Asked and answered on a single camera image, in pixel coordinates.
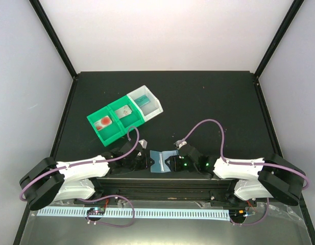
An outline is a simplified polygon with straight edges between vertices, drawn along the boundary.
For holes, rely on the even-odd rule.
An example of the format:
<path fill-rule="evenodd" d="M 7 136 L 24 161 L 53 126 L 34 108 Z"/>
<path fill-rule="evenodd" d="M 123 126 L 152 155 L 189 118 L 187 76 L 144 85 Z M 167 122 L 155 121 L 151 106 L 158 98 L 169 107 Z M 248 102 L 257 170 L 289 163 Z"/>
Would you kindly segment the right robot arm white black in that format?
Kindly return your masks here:
<path fill-rule="evenodd" d="M 305 172 L 277 154 L 257 159 L 229 159 L 203 155 L 186 144 L 161 163 L 172 172 L 197 172 L 210 178 L 236 180 L 234 188 L 226 192 L 226 200 L 232 206 L 263 198 L 297 206 L 307 182 Z"/>

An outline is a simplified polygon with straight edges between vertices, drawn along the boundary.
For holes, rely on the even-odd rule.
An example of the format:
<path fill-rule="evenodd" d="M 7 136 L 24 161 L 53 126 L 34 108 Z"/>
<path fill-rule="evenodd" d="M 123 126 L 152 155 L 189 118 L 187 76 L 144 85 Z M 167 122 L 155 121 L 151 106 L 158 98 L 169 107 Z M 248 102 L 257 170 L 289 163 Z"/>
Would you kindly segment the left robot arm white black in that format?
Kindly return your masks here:
<path fill-rule="evenodd" d="M 97 204 L 104 192 L 94 185 L 94 178 L 150 169 L 153 163 L 150 151 L 141 143 L 135 146 L 128 142 L 122 148 L 84 160 L 62 162 L 44 158 L 19 184 L 22 198 L 32 211 L 68 199 L 88 199 Z"/>

